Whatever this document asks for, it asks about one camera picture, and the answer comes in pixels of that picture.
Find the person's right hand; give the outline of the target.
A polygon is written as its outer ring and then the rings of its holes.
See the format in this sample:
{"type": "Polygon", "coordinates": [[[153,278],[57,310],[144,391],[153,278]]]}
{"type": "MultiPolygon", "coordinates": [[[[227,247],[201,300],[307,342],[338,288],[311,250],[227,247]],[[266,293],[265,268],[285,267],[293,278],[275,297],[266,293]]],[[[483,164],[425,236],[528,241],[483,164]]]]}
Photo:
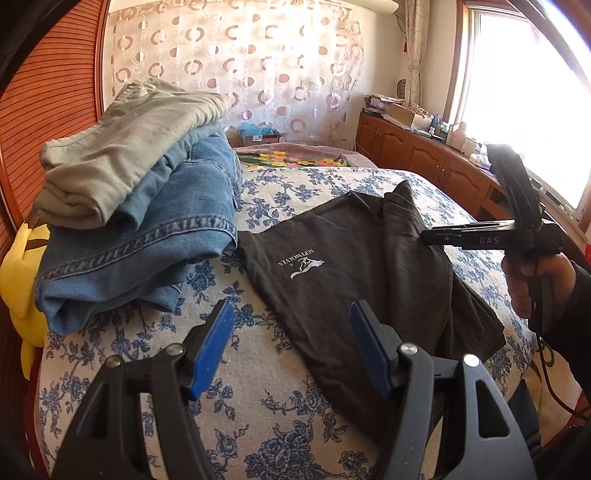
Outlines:
{"type": "Polygon", "coordinates": [[[541,256],[534,261],[520,263],[508,254],[502,260],[511,305],[522,319],[531,319],[538,301],[542,299],[540,278],[548,277],[552,283],[552,318],[558,319],[565,311],[576,283],[576,272],[564,254],[541,256]]]}

